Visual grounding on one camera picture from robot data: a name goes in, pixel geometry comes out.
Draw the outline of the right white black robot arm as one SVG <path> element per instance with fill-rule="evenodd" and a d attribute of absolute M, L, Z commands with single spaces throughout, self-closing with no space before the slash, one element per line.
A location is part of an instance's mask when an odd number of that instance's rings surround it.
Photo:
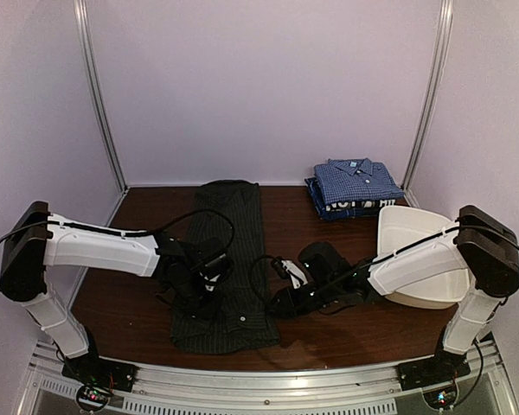
<path fill-rule="evenodd" d="M 273 269 L 292 286 L 278 291 L 267 304 L 276 317 L 294 318 L 336 300 L 351 305 L 373 296 L 388 297 L 404 288 L 457 272 L 466 276 L 467 292 L 442 329 L 433 357 L 421 368 L 434 381 L 444 381 L 464 363 L 471 344 L 495 311 L 519 290 L 519 245 L 516 234 L 473 205 L 460 208 L 456 220 L 432 227 L 433 213 L 389 206 L 379 213 L 379 241 L 399 234 L 416 239 L 351 265 L 328 242 L 308 245 L 298 262 L 276 258 Z"/>

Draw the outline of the circuit board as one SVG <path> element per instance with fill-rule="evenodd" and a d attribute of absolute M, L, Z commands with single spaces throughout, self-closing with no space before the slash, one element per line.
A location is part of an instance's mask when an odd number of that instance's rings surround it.
<path fill-rule="evenodd" d="M 75 394 L 75 402 L 84 411 L 99 411 L 108 405 L 112 396 L 111 392 L 97 387 L 81 386 Z"/>
<path fill-rule="evenodd" d="M 444 411 L 458 401 L 458 389 L 453 386 L 431 389 L 423 392 L 423 399 L 428 407 Z"/>

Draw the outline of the dark striped long sleeve shirt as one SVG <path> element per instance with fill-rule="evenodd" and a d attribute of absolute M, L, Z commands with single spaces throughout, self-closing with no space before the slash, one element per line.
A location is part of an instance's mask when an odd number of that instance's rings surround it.
<path fill-rule="evenodd" d="M 210 208 L 189 223 L 191 243 L 217 237 L 230 242 L 234 268 L 217 285 L 223 294 L 213 320 L 199 320 L 172 311 L 170 339 L 176 348 L 193 354 L 229 354 L 242 349 L 268 348 L 280 342 L 276 323 L 266 313 L 268 297 L 260 187 L 246 181 L 217 181 L 195 192 L 195 208 Z"/>

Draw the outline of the blue checked folded shirt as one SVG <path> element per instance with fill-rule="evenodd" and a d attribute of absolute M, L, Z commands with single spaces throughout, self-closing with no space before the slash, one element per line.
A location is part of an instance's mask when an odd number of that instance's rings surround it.
<path fill-rule="evenodd" d="M 383 163 L 363 159 L 329 159 L 313 168 L 326 204 L 398 200 L 404 197 Z"/>

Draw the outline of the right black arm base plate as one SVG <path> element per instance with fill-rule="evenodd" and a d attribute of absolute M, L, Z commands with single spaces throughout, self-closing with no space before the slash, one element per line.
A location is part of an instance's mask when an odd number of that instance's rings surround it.
<path fill-rule="evenodd" d="M 434 355 L 397 366 L 402 391 L 446 383 L 470 373 L 466 357 L 457 354 Z"/>

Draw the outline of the right aluminium frame post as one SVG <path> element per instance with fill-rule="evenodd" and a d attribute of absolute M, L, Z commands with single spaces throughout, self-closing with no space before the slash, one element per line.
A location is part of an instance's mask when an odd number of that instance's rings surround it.
<path fill-rule="evenodd" d="M 445 71 L 445 64 L 452 35 L 453 9 L 453 0 L 442 0 L 440 2 L 435 43 L 432 53 L 432 63 L 428 74 L 426 92 L 420 111 L 420 119 L 414 135 L 413 147 L 401 184 L 402 190 L 405 192 L 410 205 L 414 204 L 412 191 L 413 179 L 419 166 L 421 153 L 430 129 L 438 97 L 439 86 Z"/>

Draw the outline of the left aluminium frame post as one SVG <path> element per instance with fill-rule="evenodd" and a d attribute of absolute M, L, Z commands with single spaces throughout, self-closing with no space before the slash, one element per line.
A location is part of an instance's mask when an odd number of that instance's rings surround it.
<path fill-rule="evenodd" d="M 99 82 L 98 67 L 93 50 L 93 39 L 88 18 L 87 1 L 74 0 L 74 17 L 77 25 L 80 46 L 86 69 L 86 78 L 93 105 L 93 110 L 99 127 L 99 133 L 105 147 L 106 158 L 109 162 L 116 187 L 124 193 L 128 189 L 119 155 L 113 141 L 112 129 L 107 116 L 106 105 Z"/>

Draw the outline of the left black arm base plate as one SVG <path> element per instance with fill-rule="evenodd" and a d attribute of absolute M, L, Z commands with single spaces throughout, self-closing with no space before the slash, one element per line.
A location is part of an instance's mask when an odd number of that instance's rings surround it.
<path fill-rule="evenodd" d="M 111 391 L 130 392 L 138 368 L 130 363 L 103 359 L 90 354 L 66 358 L 61 374 L 81 384 Z"/>

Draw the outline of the aluminium frame post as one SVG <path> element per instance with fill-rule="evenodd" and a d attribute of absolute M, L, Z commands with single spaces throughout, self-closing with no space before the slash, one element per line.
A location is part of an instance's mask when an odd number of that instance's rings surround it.
<path fill-rule="evenodd" d="M 405 192 L 410 205 L 414 204 L 412 191 L 413 179 L 419 166 L 421 153 L 430 129 L 438 97 L 439 86 L 445 71 L 445 64 L 452 35 L 453 9 L 453 0 L 442 0 L 440 2 L 435 43 L 432 53 L 432 63 L 428 74 L 426 92 L 420 111 L 420 119 L 414 135 L 413 147 L 401 184 L 402 190 Z"/>
<path fill-rule="evenodd" d="M 124 193 L 128 189 L 119 155 L 113 141 L 112 129 L 107 116 L 106 105 L 99 82 L 98 67 L 93 50 L 93 39 L 88 18 L 87 1 L 74 0 L 74 17 L 77 25 L 80 46 L 86 69 L 86 78 L 93 105 L 93 110 L 99 127 L 99 133 L 105 147 L 106 158 L 109 162 L 116 187 Z"/>

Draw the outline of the dark blue printed folded shirt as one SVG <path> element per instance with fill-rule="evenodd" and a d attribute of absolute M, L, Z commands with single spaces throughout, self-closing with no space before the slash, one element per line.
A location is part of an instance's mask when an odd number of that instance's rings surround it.
<path fill-rule="evenodd" d="M 325 221 L 377 217 L 384 207 L 396 206 L 401 199 L 379 201 L 340 201 L 327 204 L 315 177 L 306 178 L 305 185 L 318 217 Z"/>

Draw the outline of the left circuit board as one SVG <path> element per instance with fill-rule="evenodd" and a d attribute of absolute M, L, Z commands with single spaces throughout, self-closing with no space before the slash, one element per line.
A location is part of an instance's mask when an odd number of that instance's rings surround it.
<path fill-rule="evenodd" d="M 111 392 L 97 387 L 81 386 L 75 394 L 75 402 L 84 411 L 99 411 L 108 405 L 112 396 Z"/>

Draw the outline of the right circuit board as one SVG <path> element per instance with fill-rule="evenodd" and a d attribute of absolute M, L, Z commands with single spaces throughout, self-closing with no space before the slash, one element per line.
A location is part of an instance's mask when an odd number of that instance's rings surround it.
<path fill-rule="evenodd" d="M 458 401 L 458 389 L 453 386 L 431 389 L 423 392 L 423 399 L 428 407 L 444 411 Z"/>

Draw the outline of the front aluminium rail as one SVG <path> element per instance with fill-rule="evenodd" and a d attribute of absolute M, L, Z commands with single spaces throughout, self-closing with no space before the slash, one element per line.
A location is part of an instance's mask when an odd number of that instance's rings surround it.
<path fill-rule="evenodd" d="M 467 355 L 471 371 L 453 382 L 405 390 L 395 362 L 286 372 L 201 371 L 140 364 L 129 392 L 102 414 L 439 414 L 453 387 L 454 414 L 517 414 L 519 406 L 494 341 Z"/>

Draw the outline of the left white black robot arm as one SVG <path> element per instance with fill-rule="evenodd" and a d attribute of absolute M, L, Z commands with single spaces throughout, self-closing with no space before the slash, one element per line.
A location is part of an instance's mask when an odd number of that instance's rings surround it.
<path fill-rule="evenodd" d="M 45 201 L 35 201 L 0 238 L 0 293 L 28 311 L 55 342 L 66 367 L 98 384 L 107 375 L 106 363 L 90 330 L 47 283 L 48 268 L 77 266 L 152 278 L 174 290 L 176 309 L 208 319 L 221 307 L 217 285 L 234 268 L 231 243 L 211 237 L 193 244 L 171 236 L 169 229 L 183 219 L 152 230 L 98 227 L 53 214 Z"/>

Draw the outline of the white plastic bin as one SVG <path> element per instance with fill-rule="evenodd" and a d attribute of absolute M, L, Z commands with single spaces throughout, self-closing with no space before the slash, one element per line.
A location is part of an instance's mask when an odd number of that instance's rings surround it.
<path fill-rule="evenodd" d="M 386 299 L 410 307 L 442 310 L 465 297 L 470 276 L 453 239 L 451 219 L 426 210 L 384 207 L 379 213 L 378 265 L 368 281 Z"/>

